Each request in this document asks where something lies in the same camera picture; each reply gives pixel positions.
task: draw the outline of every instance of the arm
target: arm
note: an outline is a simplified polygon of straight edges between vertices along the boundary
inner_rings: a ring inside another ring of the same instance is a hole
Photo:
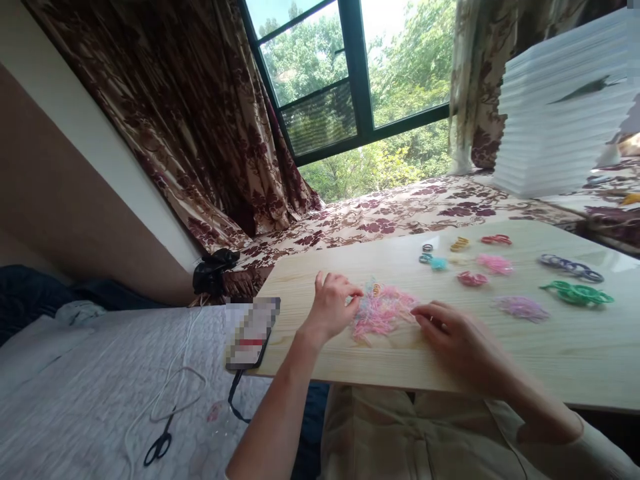
[[[448,368],[480,394],[504,400],[524,420],[520,450],[550,478],[636,478],[633,462],[598,430],[545,392],[482,322],[434,301],[412,310]]]
[[[353,320],[362,295],[346,277],[329,273],[323,284],[318,272],[309,316],[229,462],[230,480],[290,478],[315,362],[324,344]],[[347,297],[353,299],[345,306]]]

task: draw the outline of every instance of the floral cushion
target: floral cushion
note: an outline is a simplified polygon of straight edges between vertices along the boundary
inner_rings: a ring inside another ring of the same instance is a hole
[[[622,206],[628,193],[640,193],[640,157],[623,159],[594,175],[608,176],[597,185],[563,195],[542,197],[545,203],[576,213],[587,222],[587,233],[628,253],[640,253],[640,203]]]
[[[508,219],[537,220],[570,231],[583,222],[574,213],[512,197],[469,177],[428,179],[332,203],[287,230],[256,238],[242,250],[236,268],[225,273],[225,288],[229,296],[255,295],[276,260],[287,255]]]

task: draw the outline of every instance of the white paper lantern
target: white paper lantern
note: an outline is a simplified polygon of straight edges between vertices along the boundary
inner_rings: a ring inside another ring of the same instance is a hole
[[[498,111],[506,114],[493,184],[519,197],[586,183],[605,143],[633,106],[627,28],[620,9],[539,43],[507,62]]]

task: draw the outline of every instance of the window pane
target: window pane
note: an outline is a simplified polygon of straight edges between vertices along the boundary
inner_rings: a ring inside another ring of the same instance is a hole
[[[376,127],[449,101],[455,0],[361,0]]]
[[[355,116],[349,83],[282,110],[295,155],[355,136]]]
[[[449,120],[380,140],[304,167],[300,173],[327,203],[444,175]]]
[[[260,40],[318,3],[319,0],[247,0],[256,38]]]
[[[346,78],[344,47],[337,2],[262,44],[278,104]]]

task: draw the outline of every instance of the sleeve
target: sleeve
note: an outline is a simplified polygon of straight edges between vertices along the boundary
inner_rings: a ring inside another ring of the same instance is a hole
[[[522,443],[518,450],[552,480],[638,479],[640,469],[620,448],[582,418],[584,432],[568,445]]]

